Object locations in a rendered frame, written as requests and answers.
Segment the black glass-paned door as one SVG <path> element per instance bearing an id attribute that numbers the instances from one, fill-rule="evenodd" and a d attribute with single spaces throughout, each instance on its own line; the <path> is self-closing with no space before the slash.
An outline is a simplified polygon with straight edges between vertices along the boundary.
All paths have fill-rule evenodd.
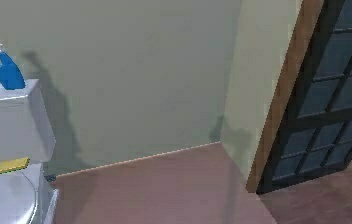
<path id="1" fill-rule="evenodd" d="M 325 0 L 257 187 L 268 193 L 352 160 L 352 0 Z"/>

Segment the white toilet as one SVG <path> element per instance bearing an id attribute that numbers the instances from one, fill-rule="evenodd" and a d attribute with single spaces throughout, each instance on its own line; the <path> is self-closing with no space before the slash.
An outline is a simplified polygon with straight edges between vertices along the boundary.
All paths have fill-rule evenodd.
<path id="1" fill-rule="evenodd" d="M 53 224 L 59 191 L 44 176 L 55 137 L 40 82 L 6 90 L 0 84 L 0 162 L 23 157 L 25 169 L 0 174 L 0 224 Z"/>

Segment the yellow sponge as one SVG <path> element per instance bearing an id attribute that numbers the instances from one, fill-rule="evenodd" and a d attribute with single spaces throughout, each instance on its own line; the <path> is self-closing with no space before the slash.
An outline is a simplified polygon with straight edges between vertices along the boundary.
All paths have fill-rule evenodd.
<path id="1" fill-rule="evenodd" d="M 28 157 L 0 162 L 0 174 L 25 169 L 29 165 Z"/>

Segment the blue spray bottle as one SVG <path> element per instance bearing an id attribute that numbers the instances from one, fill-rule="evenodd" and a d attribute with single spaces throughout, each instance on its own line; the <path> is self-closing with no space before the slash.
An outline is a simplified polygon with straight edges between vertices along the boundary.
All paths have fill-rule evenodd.
<path id="1" fill-rule="evenodd" d="M 24 89 L 24 77 L 13 59 L 3 49 L 0 43 L 0 84 L 6 90 Z"/>

